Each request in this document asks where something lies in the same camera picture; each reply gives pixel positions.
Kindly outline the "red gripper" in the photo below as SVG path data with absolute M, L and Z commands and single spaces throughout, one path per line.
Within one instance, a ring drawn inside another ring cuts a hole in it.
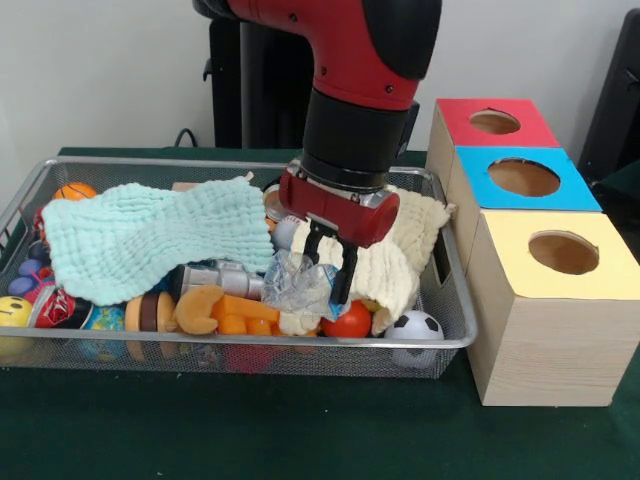
M 357 266 L 358 247 L 369 248 L 382 241 L 393 226 L 400 207 L 399 196 L 387 190 L 364 194 L 339 191 L 284 170 L 280 177 L 279 198 L 291 214 L 310 223 L 303 254 L 314 265 L 319 263 L 318 247 L 325 227 L 342 239 L 342 266 L 331 290 L 332 304 L 347 303 Z

